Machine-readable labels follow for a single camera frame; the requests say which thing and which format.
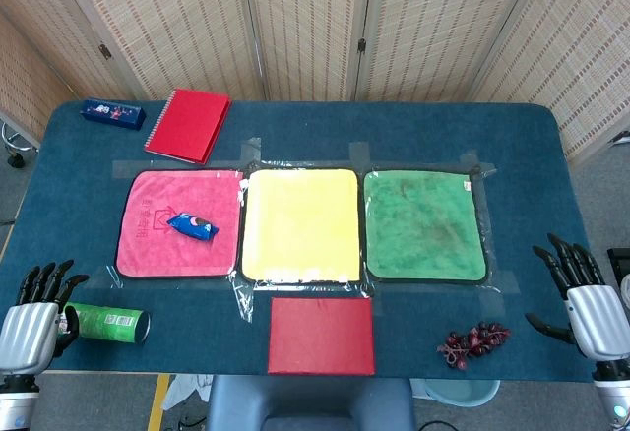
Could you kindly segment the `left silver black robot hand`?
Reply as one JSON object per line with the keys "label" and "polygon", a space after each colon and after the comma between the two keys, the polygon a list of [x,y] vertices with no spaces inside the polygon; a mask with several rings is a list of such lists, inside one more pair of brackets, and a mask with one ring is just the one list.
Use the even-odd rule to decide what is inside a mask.
{"label": "left silver black robot hand", "polygon": [[36,376],[79,336],[76,309],[68,304],[87,275],[64,278],[74,261],[33,267],[22,280],[16,302],[1,329],[1,373]]}

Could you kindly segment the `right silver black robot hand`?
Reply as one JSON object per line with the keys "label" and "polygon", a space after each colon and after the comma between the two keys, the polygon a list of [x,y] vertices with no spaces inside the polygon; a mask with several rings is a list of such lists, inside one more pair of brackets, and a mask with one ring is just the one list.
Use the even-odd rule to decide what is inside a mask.
{"label": "right silver black robot hand", "polygon": [[629,358],[629,320],[619,295],[605,283],[594,256],[580,244],[570,244],[549,233],[550,253],[533,247],[556,285],[569,319],[567,328],[554,327],[534,313],[525,315],[539,333],[574,344],[596,363]]}

